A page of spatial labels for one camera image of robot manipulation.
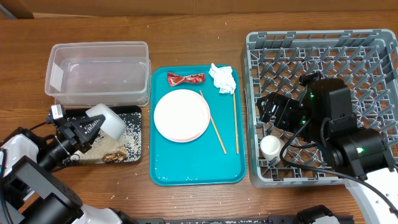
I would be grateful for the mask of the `grey white bowl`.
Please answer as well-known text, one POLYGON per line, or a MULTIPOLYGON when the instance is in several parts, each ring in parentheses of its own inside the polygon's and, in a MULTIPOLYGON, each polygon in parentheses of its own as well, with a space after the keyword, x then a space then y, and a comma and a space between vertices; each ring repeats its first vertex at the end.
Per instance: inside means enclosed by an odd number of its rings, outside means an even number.
POLYGON ((125 132, 125 122, 113 110, 102 103, 86 110, 86 115, 88 117, 103 115, 105 121, 101 125, 101 130, 115 140, 119 140, 125 132))

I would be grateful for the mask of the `white cup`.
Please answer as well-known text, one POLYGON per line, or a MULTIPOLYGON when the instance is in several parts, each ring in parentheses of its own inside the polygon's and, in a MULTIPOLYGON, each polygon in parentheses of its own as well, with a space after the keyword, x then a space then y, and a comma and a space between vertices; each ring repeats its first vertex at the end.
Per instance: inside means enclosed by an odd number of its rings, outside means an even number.
POLYGON ((279 161, 280 152, 284 145, 285 142, 280 138, 277 138, 273 135, 267 135, 263 137, 260 141, 260 150, 266 160, 272 161, 276 159, 277 161, 279 161))

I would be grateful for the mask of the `white napkin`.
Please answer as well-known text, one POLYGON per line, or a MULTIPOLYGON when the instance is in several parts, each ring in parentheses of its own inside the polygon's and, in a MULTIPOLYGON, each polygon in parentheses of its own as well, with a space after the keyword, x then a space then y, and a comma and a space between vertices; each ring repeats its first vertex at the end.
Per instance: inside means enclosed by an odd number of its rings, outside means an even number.
POLYGON ((217 67, 211 64, 209 75, 213 79, 213 84, 219 89, 220 94, 234 94, 236 82, 233 77, 233 69, 231 66, 217 67))

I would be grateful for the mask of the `red snack wrapper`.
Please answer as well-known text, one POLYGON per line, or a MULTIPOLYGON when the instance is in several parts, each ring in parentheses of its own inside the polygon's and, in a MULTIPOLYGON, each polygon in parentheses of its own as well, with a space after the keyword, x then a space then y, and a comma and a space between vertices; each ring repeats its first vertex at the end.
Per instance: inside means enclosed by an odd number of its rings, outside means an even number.
POLYGON ((183 83, 190 83, 190 84, 201 84, 204 83, 206 80, 204 73, 192 74, 181 76, 171 72, 167 73, 167 81, 168 84, 172 87, 181 85, 183 83))

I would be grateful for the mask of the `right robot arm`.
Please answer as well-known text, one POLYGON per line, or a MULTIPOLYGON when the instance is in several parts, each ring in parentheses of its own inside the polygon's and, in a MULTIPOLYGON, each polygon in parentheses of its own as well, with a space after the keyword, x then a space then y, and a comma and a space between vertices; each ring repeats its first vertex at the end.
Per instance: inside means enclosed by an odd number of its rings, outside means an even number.
POLYGON ((300 76, 298 83, 305 88, 301 100, 272 92, 256 102, 262 122, 293 134, 279 152, 280 161, 342 178, 367 223, 397 223, 397 162, 385 137, 357 125, 351 90, 343 80, 315 72, 300 76), (321 150, 331 168, 286 160, 284 151, 297 137, 321 150))

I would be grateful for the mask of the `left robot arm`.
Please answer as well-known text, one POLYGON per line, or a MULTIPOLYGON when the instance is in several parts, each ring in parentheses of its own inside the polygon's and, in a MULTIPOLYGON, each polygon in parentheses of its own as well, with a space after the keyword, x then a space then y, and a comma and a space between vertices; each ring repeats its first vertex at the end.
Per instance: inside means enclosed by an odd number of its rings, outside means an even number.
POLYGON ((1 223, 137 223, 120 210, 85 205, 53 170, 77 151, 87 151, 107 124, 119 130, 114 114, 69 120, 50 114, 46 137, 18 128, 1 143, 1 223))

